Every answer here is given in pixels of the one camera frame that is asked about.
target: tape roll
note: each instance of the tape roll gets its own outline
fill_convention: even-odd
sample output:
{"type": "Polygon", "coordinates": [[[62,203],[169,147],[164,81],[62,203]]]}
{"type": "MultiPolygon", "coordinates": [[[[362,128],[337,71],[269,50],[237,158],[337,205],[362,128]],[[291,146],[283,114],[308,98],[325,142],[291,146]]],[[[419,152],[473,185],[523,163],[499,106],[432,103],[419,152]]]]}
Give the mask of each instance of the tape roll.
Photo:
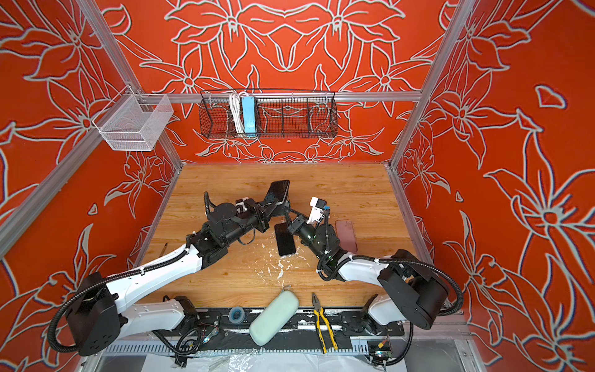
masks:
{"type": "Polygon", "coordinates": [[[233,324],[240,324],[244,321],[245,317],[246,313],[244,312],[244,309],[239,306],[231,308],[229,311],[229,321],[231,321],[233,324]]]}

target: yellow pliers handle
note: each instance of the yellow pliers handle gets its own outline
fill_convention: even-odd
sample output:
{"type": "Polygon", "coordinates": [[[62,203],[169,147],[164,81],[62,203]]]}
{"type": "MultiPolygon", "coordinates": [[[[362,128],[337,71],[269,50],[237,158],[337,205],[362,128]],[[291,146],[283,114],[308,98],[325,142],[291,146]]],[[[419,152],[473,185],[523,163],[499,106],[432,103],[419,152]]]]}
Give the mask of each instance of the yellow pliers handle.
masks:
{"type": "Polygon", "coordinates": [[[320,339],[320,344],[322,344],[322,353],[326,354],[327,346],[324,344],[324,337],[322,336],[322,330],[320,329],[320,313],[314,310],[314,314],[316,314],[316,329],[318,330],[318,338],[320,339]]]}
{"type": "Polygon", "coordinates": [[[331,342],[333,343],[333,348],[335,350],[339,350],[339,347],[337,346],[337,343],[334,340],[334,333],[333,333],[333,328],[331,327],[330,323],[328,322],[328,319],[326,316],[324,316],[324,308],[320,308],[320,312],[314,310],[314,314],[317,315],[317,319],[316,319],[316,328],[318,329],[318,337],[320,337],[320,340],[322,342],[322,348],[323,348],[323,353],[327,353],[327,348],[324,344],[324,338],[322,337],[322,331],[320,329],[320,318],[322,318],[322,320],[324,320],[324,324],[326,324],[327,329],[328,329],[328,334],[331,336],[331,342]]]}

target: blue power strip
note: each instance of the blue power strip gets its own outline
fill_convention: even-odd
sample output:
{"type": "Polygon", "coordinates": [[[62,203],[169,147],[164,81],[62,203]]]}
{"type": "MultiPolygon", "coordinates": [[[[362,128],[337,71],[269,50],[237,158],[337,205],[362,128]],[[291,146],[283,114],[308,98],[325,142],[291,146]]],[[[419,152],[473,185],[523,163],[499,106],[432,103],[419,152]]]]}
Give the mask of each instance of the blue power strip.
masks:
{"type": "Polygon", "coordinates": [[[243,97],[242,98],[242,112],[244,113],[244,131],[248,133],[254,133],[249,135],[250,137],[256,136],[256,120],[254,118],[254,97],[243,97]]]}

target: black wire basket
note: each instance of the black wire basket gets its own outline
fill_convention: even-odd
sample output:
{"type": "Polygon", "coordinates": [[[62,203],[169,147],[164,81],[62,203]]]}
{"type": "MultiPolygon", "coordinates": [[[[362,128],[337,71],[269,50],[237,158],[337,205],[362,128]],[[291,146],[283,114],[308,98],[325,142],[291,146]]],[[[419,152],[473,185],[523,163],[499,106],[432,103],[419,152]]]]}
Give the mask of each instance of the black wire basket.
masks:
{"type": "MultiPolygon", "coordinates": [[[[337,135],[334,92],[287,89],[228,89],[201,91],[201,134],[207,138],[332,138],[337,135]],[[254,97],[256,133],[238,133],[229,94],[254,97]]],[[[242,110],[240,118],[244,122],[242,110]]]]}

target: smartphone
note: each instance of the smartphone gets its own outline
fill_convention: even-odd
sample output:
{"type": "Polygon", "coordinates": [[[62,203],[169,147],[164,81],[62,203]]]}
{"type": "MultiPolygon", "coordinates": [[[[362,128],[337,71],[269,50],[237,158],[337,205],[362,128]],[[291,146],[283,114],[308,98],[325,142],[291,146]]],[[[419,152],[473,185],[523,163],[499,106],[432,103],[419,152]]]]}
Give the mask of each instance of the smartphone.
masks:
{"type": "Polygon", "coordinates": [[[288,191],[289,180],[271,182],[271,186],[268,188],[265,201],[272,201],[273,199],[277,199],[277,205],[281,205],[285,203],[288,191]]]}
{"type": "Polygon", "coordinates": [[[275,225],[275,238],[277,238],[279,256],[288,256],[296,252],[296,244],[293,241],[293,235],[287,230],[287,223],[275,225]]]}
{"type": "Polygon", "coordinates": [[[357,253],[358,244],[355,241],[355,230],[353,229],[353,222],[349,220],[335,221],[337,227],[337,238],[341,240],[341,248],[351,253],[357,253]]]}

